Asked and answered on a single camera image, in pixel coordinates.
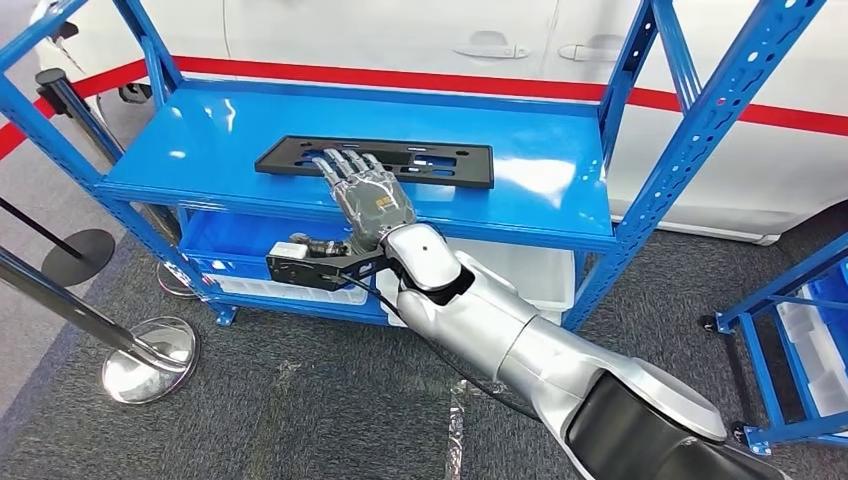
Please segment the white plastic box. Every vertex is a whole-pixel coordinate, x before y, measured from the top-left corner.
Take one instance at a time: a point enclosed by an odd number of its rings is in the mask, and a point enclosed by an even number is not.
[[[570,250],[528,247],[506,243],[448,238],[453,250],[461,250],[515,285],[518,293],[542,316],[559,325],[562,314],[574,306],[574,254]],[[398,280],[393,272],[377,273],[377,288],[392,303],[397,301]],[[389,324],[405,326],[389,314]]]
[[[810,299],[804,286],[799,297]],[[809,380],[808,387],[819,415],[848,411],[848,374],[830,331],[818,308],[796,303],[781,303],[777,311],[789,341],[795,346]]]
[[[368,292],[359,287],[348,287],[335,292],[328,292],[319,288],[299,287],[272,280],[255,280],[216,274],[206,274],[205,276],[218,282],[221,290],[227,293],[346,305],[364,305],[368,300]],[[367,278],[363,281],[370,282],[371,279]]]

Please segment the blue storage bin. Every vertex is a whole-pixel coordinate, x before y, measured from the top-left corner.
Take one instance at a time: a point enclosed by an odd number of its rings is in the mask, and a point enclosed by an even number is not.
[[[315,239],[343,240],[349,227],[275,217],[199,211],[183,233],[180,251],[203,273],[270,280],[265,255],[292,233]]]
[[[814,300],[848,303],[848,262],[840,263],[824,277],[810,282],[809,289]],[[816,308],[840,355],[848,363],[848,310]]]

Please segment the stanchion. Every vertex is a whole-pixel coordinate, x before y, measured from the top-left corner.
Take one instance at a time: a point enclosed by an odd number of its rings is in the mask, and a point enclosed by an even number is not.
[[[91,113],[91,109],[74,90],[65,71],[61,68],[49,68],[39,72],[35,81],[40,85],[38,93],[50,103],[57,114],[67,115],[85,134],[100,153],[112,165],[124,154],[124,149],[104,123]],[[166,207],[145,205],[148,215],[156,223],[172,245],[177,245],[182,236],[180,222]],[[167,268],[156,269],[159,285],[166,292],[184,298],[193,298],[194,292],[179,279],[171,275]]]
[[[2,197],[0,208],[53,243],[53,249],[41,264],[41,272],[63,287],[78,285],[97,275],[115,253],[115,238],[105,230],[83,230],[63,240]]]
[[[200,344],[184,320],[159,317],[127,330],[0,247],[0,280],[114,348],[103,364],[103,387],[121,403],[156,400],[194,371]]]

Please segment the floor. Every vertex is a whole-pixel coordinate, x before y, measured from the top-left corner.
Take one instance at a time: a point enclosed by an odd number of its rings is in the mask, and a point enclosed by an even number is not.
[[[0,44],[5,44],[24,28],[34,5],[34,0],[0,2]],[[30,54],[9,70],[9,78],[34,95],[37,71],[37,59]],[[129,135],[137,132],[146,121],[140,109],[123,105],[116,96],[109,96],[105,103],[109,113],[127,119],[116,130],[121,140],[131,138]],[[0,123],[5,122],[0,114]],[[55,124],[89,155],[88,158],[98,158],[70,121],[57,119]],[[105,165],[105,161],[98,162],[98,166]],[[88,228],[104,229],[118,240],[124,235],[123,227],[29,142],[0,159],[0,197],[59,237]],[[4,210],[0,210],[0,245],[36,266],[41,265],[51,248],[50,242]],[[75,287],[74,291],[84,294],[88,288],[89,282]],[[0,305],[4,307],[3,321],[0,321],[0,351],[15,352],[0,366],[0,412],[3,412],[65,322],[4,284],[0,284]]]
[[[0,43],[33,3],[0,5]],[[36,70],[26,57],[11,77],[31,85]],[[103,103],[107,118],[120,119],[112,126],[122,141],[150,113],[114,96]],[[93,155],[73,125],[56,124]],[[117,405],[97,386],[107,350],[0,285],[0,479],[577,478],[543,429],[463,388],[409,332],[251,310],[216,327],[200,303],[163,294],[146,251],[28,143],[0,161],[0,195],[60,236],[112,232],[115,258],[75,292],[127,325],[179,316],[203,342],[185,388],[149,406]],[[762,423],[739,339],[706,334],[695,321],[845,231],[846,218],[845,208],[830,211],[772,247],[658,232],[581,335],[667,369],[728,423]],[[0,245],[35,265],[50,248],[3,212]],[[778,376],[785,391],[787,375]],[[463,412],[458,472],[446,472],[452,402]],[[796,480],[848,477],[843,450],[799,444],[774,452],[768,460]]]

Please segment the carpet floor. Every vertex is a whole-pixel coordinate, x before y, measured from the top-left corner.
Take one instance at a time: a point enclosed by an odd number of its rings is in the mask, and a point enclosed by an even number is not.
[[[845,218],[844,208],[827,212],[771,247],[657,232],[581,335],[665,368],[727,423],[763,424],[738,335],[708,334],[696,321],[844,231]],[[89,299],[123,324],[161,315],[190,321],[202,339],[194,377],[151,405],[118,405],[98,385],[107,349],[66,327],[56,346],[65,353],[37,369],[50,372],[35,381],[40,394],[12,409],[0,478],[577,478],[543,428],[456,390],[462,462],[446,472],[451,389],[460,378],[410,332],[255,310],[217,327],[201,303],[162,293],[154,269],[127,238]],[[778,383],[787,375],[778,371]],[[796,480],[848,478],[848,455],[836,447],[773,450],[768,461]]]

